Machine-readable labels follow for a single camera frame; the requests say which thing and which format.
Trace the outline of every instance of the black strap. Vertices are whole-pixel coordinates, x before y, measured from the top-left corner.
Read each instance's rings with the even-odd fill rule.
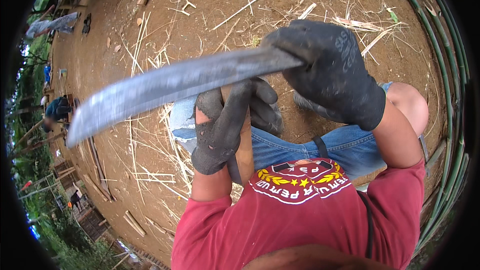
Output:
[[[325,146],[325,143],[322,140],[322,138],[316,135],[312,138],[312,140],[315,142],[315,145],[317,145],[318,154],[320,155],[320,157],[327,159],[328,158],[327,146]]]
[[[372,258],[372,251],[374,246],[374,220],[372,219],[372,210],[370,209],[370,203],[368,203],[367,198],[365,198],[365,194],[362,191],[358,191],[358,196],[360,196],[361,201],[367,208],[367,221],[368,221],[368,240],[367,240],[367,252],[365,253],[365,257],[368,259]]]

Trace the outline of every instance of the machete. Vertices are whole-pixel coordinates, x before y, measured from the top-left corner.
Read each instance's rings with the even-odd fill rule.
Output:
[[[179,61],[118,81],[93,94],[76,110],[67,147],[175,100],[302,64],[277,48],[262,47]]]

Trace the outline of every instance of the knee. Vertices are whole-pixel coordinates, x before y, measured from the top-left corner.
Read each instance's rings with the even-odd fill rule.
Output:
[[[403,113],[420,136],[428,123],[428,104],[420,92],[411,85],[395,82],[387,91],[387,99]]]

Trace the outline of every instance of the red object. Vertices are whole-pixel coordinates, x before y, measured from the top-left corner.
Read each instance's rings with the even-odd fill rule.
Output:
[[[234,206],[230,196],[189,199],[172,268],[241,269],[258,256],[306,244],[365,257],[366,207],[337,163],[320,158],[275,169],[257,171]],[[407,169],[388,168],[369,184],[373,260],[396,269],[409,264],[420,235],[424,176],[421,160]]]
[[[23,188],[20,189],[20,191],[23,191],[23,190],[27,189],[27,188],[28,188],[29,186],[31,186],[31,185],[32,185],[32,181],[29,180],[29,181],[23,186]]]

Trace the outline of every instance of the pants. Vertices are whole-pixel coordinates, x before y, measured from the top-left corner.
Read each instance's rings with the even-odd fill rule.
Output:
[[[392,82],[382,88],[387,92]],[[194,105],[195,96],[178,100],[170,114],[170,129],[176,139],[190,154],[196,147]],[[328,157],[336,161],[350,179],[362,177],[384,167],[375,138],[370,131],[358,125],[345,125],[321,136]],[[320,157],[314,141],[293,144],[261,129],[251,128],[253,163],[255,170],[287,161]]]
[[[68,23],[77,19],[77,12],[61,16],[50,22],[50,28],[62,33],[73,33],[73,27],[68,26]]]
[[[58,103],[56,114],[61,119],[68,118],[68,113],[72,111],[72,107],[68,105],[68,99],[62,98]]]

